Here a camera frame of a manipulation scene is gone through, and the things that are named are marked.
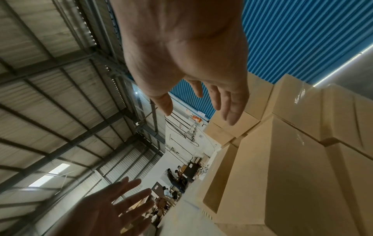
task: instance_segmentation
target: blue metal panel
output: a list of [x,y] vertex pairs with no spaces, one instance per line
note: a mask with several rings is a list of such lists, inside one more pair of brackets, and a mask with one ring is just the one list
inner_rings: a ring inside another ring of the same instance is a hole
[[[271,83],[288,73],[315,84],[372,44],[373,0],[247,0],[242,25],[248,71]],[[214,113],[205,87],[203,98],[185,81],[171,93]]]

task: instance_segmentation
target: stack of boxes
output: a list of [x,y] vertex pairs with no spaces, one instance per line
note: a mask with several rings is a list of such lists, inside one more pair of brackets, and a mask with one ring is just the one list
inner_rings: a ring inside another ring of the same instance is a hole
[[244,115],[216,112],[222,145],[197,195],[228,236],[373,236],[373,101],[290,75],[248,75]]

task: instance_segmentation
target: concrete floor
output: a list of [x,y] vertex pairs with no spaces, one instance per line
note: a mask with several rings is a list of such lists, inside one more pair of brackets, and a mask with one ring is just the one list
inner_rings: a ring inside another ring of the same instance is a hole
[[196,180],[189,185],[177,205],[162,219],[157,235],[226,236],[201,209],[195,206],[194,195],[200,183],[200,180]]

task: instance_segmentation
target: human hand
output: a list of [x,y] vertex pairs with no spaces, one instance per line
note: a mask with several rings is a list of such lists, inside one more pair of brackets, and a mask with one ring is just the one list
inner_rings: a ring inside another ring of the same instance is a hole
[[223,120],[235,124],[249,98],[242,0],[111,0],[125,61],[139,88],[166,115],[168,91],[202,84]]
[[[124,226],[130,224],[154,206],[149,201],[131,211],[128,208],[149,196],[150,189],[142,190],[123,201],[113,205],[112,202],[129,190],[140,185],[141,180],[128,182],[125,177],[121,182],[98,191],[79,202],[68,212],[49,235],[53,236],[119,236]],[[145,219],[140,224],[122,234],[122,236],[140,235],[150,225],[151,219]]]

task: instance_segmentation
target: gap of light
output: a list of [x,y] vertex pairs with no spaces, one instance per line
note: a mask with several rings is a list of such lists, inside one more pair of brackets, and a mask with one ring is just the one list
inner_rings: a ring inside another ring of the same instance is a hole
[[341,65],[340,67],[338,67],[335,71],[331,72],[329,75],[327,75],[325,78],[323,78],[322,80],[320,80],[319,82],[317,82],[314,87],[317,87],[319,84],[321,84],[322,82],[324,82],[326,79],[330,78],[332,75],[334,75],[336,72],[338,72],[339,70],[341,70],[343,67],[347,66],[348,64],[350,64],[351,62],[353,62],[354,60],[356,60],[359,56],[363,55],[364,53],[368,52],[370,49],[373,48],[373,44],[370,45],[369,47],[367,47],[366,49],[364,49],[363,51],[361,51],[360,53],[358,53],[357,55],[355,55],[353,58],[349,59],[346,63],[344,63],[343,65]]
[[[65,164],[65,163],[60,164],[56,168],[54,168],[51,171],[49,171],[49,174],[55,174],[55,175],[57,175],[57,174],[61,173],[63,170],[65,170],[66,168],[68,168],[69,166],[70,165]],[[35,182],[33,182],[32,184],[30,184],[29,187],[40,187],[43,184],[45,184],[46,182],[50,181],[52,178],[53,178],[53,176],[44,175],[40,179],[38,179]]]

